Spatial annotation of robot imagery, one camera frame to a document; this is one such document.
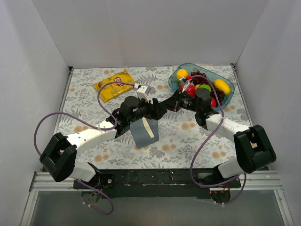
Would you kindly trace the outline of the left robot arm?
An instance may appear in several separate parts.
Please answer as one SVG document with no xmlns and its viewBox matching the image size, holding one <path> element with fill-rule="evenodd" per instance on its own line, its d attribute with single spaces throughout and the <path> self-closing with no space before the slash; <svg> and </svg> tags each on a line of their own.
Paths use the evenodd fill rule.
<svg viewBox="0 0 301 226">
<path fill-rule="evenodd" d="M 96 128 L 66 136 L 54 134 L 41 154 L 40 162 L 56 182 L 66 178 L 80 179 L 89 188 L 96 188 L 100 183 L 99 170 L 92 163 L 77 161 L 77 157 L 102 142 L 120 137 L 134 122 L 142 118 L 159 120 L 165 113 L 167 110 L 156 98 L 147 102 L 134 96 L 126 97 Z"/>
</svg>

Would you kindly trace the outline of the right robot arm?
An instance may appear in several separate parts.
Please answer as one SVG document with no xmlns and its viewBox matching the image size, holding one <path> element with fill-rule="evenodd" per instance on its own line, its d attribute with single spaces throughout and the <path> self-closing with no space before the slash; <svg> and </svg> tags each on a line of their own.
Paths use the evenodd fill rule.
<svg viewBox="0 0 301 226">
<path fill-rule="evenodd" d="M 211 107 L 211 100 L 206 88 L 197 89 L 194 97 L 177 90 L 160 106 L 173 112 L 180 109 L 193 111 L 199 126 L 234 143 L 236 157 L 213 169 L 213 183 L 216 186 L 226 186 L 231 177 L 253 173 L 276 161 L 276 154 L 262 126 L 248 127 L 226 119 Z"/>
</svg>

